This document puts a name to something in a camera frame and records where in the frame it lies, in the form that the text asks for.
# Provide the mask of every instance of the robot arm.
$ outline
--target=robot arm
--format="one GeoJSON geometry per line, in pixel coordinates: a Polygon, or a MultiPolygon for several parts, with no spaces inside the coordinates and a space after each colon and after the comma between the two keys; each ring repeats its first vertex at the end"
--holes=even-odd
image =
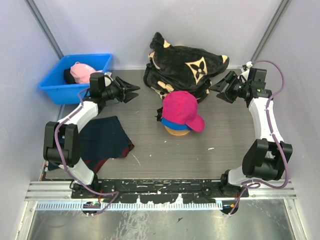
{"type": "Polygon", "coordinates": [[[98,192],[98,177],[81,159],[80,131],[106,106],[106,101],[117,99],[127,103],[138,94],[133,91],[140,87],[131,85],[119,77],[113,80],[110,76],[97,72],[90,76],[90,88],[83,102],[66,117],[58,122],[48,122],[45,126],[43,157],[45,160],[64,169],[60,153],[54,139],[54,132],[59,123],[64,124],[59,129],[58,139],[62,148],[66,165],[71,174],[82,183],[98,192]]]}
{"type": "MultiPolygon", "coordinates": [[[[241,187],[244,181],[251,178],[277,181],[285,171],[283,159],[268,125],[266,106],[272,92],[265,89],[266,75],[266,70],[257,68],[247,69],[242,76],[237,76],[235,72],[231,71],[224,79],[211,87],[213,91],[219,92],[218,98],[228,103],[233,103],[237,97],[246,101],[246,106],[253,118],[256,138],[243,157],[242,166],[227,170],[222,174],[222,187],[226,185],[241,187]]],[[[268,106],[269,120],[272,124],[273,134],[280,142],[288,162],[293,149],[291,144],[284,142],[278,131],[273,105],[273,100],[271,100],[268,106]]]]}

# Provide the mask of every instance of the blue cap band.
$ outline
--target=blue cap band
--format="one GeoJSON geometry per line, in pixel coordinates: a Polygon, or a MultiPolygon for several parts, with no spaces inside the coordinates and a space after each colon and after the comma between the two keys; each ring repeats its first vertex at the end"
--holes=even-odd
{"type": "Polygon", "coordinates": [[[188,127],[186,124],[177,124],[177,123],[174,123],[172,121],[168,121],[165,118],[161,119],[161,123],[163,125],[165,125],[166,127],[170,128],[170,129],[173,129],[173,130],[176,130],[176,131],[183,131],[183,130],[186,130],[186,129],[188,129],[189,131],[192,131],[192,129],[190,127],[188,127]]]}

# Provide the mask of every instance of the gray wooden table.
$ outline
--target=gray wooden table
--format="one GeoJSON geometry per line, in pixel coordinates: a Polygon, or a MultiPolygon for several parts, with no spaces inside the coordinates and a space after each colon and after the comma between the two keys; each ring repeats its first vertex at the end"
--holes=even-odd
{"type": "MultiPolygon", "coordinates": [[[[229,71],[220,74],[220,81],[229,71]]],[[[144,70],[118,70],[113,76],[138,85],[139,97],[127,104],[108,102],[99,118],[117,116],[135,148],[126,158],[109,159],[98,172],[99,178],[213,178],[241,165],[253,141],[252,116],[243,99],[233,104],[216,97],[216,92],[199,104],[205,120],[201,133],[174,137],[156,121],[162,107],[160,97],[143,83],[144,70]]],[[[64,115],[76,105],[68,105],[64,115]]],[[[65,178],[62,169],[47,173],[47,178],[65,178]]]]}

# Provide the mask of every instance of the gray floor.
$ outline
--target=gray floor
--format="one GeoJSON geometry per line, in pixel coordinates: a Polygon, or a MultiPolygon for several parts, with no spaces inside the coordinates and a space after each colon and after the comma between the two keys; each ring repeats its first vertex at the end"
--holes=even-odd
{"type": "MultiPolygon", "coordinates": [[[[212,83],[220,81],[228,72],[215,77],[212,83]]],[[[199,104],[198,113],[205,120],[205,130],[174,137],[156,121],[156,110],[162,107],[162,101],[144,85],[143,75],[144,70],[113,72],[114,77],[119,76],[140,86],[139,97],[127,104],[109,102],[111,105],[105,107],[98,117],[118,116],[135,148],[126,158],[109,159],[99,171],[99,178],[219,179],[225,170],[241,165],[255,140],[252,116],[243,99],[230,104],[211,91],[199,104]]],[[[66,106],[64,114],[75,107],[66,106]]],[[[64,177],[62,169],[47,173],[47,178],[64,177]]]]}
{"type": "Polygon", "coordinates": [[[283,200],[243,200],[219,210],[37,211],[28,240],[294,240],[283,200]]]}

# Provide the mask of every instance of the pink fabric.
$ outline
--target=pink fabric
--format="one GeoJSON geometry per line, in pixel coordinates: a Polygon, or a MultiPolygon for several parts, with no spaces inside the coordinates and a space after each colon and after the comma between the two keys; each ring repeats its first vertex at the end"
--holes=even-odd
{"type": "Polygon", "coordinates": [[[97,71],[93,67],[78,61],[70,68],[70,73],[74,77],[74,80],[77,84],[90,83],[90,74],[96,72],[101,73],[102,70],[97,71]]]}
{"type": "Polygon", "coordinates": [[[197,112],[197,99],[187,91],[171,92],[163,100],[163,118],[175,124],[186,124],[192,130],[202,132],[205,120],[197,112]]]}

